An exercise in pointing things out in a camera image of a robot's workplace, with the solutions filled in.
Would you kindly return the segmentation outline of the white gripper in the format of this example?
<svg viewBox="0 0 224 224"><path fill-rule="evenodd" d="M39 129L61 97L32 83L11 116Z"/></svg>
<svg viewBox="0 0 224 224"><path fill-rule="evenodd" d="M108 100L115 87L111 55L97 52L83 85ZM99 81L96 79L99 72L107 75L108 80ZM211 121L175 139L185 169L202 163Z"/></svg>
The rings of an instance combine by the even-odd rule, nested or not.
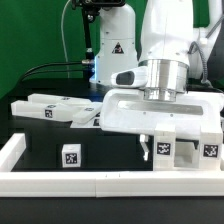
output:
<svg viewBox="0 0 224 224"><path fill-rule="evenodd" d="M112 89L103 99L100 127L104 131L141 134L143 159L158 124L174 125L179 139L198 140L202 130L221 132L220 112L224 94L189 91L178 94L175 102L148 101L138 89Z"/></svg>

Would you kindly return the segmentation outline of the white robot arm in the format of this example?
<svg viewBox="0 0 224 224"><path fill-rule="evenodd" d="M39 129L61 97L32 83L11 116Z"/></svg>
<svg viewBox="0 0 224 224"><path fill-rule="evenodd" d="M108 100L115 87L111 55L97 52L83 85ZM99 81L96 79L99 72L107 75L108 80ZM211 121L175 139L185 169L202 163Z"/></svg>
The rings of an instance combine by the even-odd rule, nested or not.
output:
<svg viewBox="0 0 224 224"><path fill-rule="evenodd" d="M189 91L190 78L210 87L207 57L218 35L222 0L208 0L211 22L193 27L192 0L148 0L139 65L111 76L99 124L104 131L153 139L153 163L170 168L182 154L200 169L220 163L224 95Z"/></svg>

